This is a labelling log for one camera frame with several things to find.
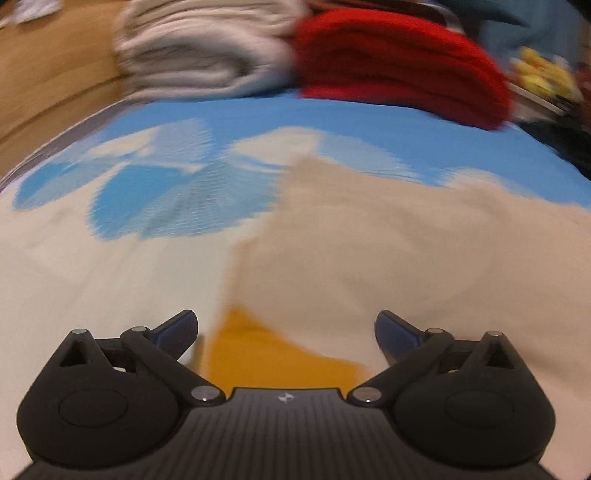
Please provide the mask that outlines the black garment pile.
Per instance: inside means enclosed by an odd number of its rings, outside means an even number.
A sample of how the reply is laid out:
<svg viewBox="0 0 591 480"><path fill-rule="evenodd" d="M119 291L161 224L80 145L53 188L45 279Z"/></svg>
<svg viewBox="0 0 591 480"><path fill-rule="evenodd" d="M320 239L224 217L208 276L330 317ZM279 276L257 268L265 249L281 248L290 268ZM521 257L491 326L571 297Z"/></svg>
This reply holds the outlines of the black garment pile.
<svg viewBox="0 0 591 480"><path fill-rule="evenodd" d="M572 164L585 178L590 176L590 130L576 120L561 118L556 122L522 121L518 126L537 141L553 149Z"/></svg>

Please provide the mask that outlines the blue patterned bed sheet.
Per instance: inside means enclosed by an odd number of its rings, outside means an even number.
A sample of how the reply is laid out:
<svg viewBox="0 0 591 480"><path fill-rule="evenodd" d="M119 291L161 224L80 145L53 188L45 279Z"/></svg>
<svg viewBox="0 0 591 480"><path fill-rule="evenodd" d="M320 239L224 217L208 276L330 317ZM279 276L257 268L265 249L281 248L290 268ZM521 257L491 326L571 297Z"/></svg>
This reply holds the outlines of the blue patterned bed sheet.
<svg viewBox="0 0 591 480"><path fill-rule="evenodd" d="M291 95L157 102L45 153L1 194L3 478L561 479L543 462L554 406L504 333L513 369L430 376L390 407L346 401L381 371L349 389L225 390L204 367L235 249L301 159L430 187L476 171L590 213L589 182L518 126ZM223 402L59 405L72 330L117 338L183 310L198 333L178 362Z"/></svg>

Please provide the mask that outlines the yellow plush toys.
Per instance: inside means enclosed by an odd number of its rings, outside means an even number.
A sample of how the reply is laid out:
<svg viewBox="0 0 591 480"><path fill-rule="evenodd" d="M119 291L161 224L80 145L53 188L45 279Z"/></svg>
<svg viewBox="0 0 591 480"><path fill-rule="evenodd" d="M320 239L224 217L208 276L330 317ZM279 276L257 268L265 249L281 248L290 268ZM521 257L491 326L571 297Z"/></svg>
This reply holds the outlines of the yellow plush toys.
<svg viewBox="0 0 591 480"><path fill-rule="evenodd" d="M547 101L580 103L582 94L568 66L552 62L537 50L521 47L510 60L511 79L524 90Z"/></svg>

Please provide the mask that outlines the blue curtain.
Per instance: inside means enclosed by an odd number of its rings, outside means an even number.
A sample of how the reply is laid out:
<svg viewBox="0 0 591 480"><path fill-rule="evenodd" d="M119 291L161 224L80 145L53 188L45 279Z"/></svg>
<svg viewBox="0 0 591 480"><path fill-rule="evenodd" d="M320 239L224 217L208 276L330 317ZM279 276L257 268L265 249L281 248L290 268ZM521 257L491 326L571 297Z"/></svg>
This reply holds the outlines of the blue curtain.
<svg viewBox="0 0 591 480"><path fill-rule="evenodd" d="M583 16L568 1L494 1L525 26L494 21L483 24L480 44L499 64L507 66L522 46L543 55L561 56L574 64L578 58Z"/></svg>

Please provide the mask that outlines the beige and mustard hooded jacket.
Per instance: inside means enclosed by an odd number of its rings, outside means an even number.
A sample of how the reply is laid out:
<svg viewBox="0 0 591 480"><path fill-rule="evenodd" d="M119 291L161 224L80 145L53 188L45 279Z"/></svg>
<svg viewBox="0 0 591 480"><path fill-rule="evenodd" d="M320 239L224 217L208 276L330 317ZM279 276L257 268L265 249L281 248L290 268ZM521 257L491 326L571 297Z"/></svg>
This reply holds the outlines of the beige and mustard hooded jacket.
<svg viewBox="0 0 591 480"><path fill-rule="evenodd" d="M590 472L590 213L488 174L441 187L297 161L233 254L207 376L235 387L352 388L382 371L389 310L461 339L507 335L554 406L544 465Z"/></svg>

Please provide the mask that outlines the wooden headboard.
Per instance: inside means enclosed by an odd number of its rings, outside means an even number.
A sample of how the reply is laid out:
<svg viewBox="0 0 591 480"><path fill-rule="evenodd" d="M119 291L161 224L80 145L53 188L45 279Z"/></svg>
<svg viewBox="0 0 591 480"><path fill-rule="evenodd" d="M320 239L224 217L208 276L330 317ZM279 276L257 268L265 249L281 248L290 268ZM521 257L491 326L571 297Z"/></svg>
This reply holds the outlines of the wooden headboard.
<svg viewBox="0 0 591 480"><path fill-rule="evenodd" d="M119 101L113 29L124 1L66 1L54 15L1 30L1 173Z"/></svg>

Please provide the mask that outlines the teal folded cloth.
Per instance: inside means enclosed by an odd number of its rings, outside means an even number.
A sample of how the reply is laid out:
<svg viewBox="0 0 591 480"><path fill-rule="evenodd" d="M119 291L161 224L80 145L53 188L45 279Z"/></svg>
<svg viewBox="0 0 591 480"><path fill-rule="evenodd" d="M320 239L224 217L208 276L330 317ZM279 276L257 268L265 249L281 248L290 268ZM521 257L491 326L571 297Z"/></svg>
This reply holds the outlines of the teal folded cloth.
<svg viewBox="0 0 591 480"><path fill-rule="evenodd" d="M490 0L439 0L439 4L448 8L461 20L472 20L477 23L494 21L517 26L527 23L515 16L506 8Z"/></svg>

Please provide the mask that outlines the white folded quilt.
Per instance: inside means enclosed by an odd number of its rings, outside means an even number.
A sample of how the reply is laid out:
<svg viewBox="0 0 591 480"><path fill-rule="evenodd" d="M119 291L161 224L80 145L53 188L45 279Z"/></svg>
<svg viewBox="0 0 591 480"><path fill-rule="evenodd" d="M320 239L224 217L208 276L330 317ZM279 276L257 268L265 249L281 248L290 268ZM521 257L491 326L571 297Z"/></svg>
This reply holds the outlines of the white folded quilt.
<svg viewBox="0 0 591 480"><path fill-rule="evenodd" d="M131 1L113 49L130 100L228 98L294 82L304 1Z"/></svg>

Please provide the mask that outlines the red folded blanket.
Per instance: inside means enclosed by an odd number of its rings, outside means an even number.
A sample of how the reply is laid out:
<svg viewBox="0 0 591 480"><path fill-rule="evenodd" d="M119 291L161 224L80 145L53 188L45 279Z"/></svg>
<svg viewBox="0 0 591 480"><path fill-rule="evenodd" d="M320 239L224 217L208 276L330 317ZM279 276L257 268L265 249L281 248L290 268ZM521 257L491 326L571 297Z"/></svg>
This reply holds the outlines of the red folded blanket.
<svg viewBox="0 0 591 480"><path fill-rule="evenodd" d="M342 8L297 25L294 53L307 98L406 106L485 130L511 113L511 92L475 42L431 21Z"/></svg>

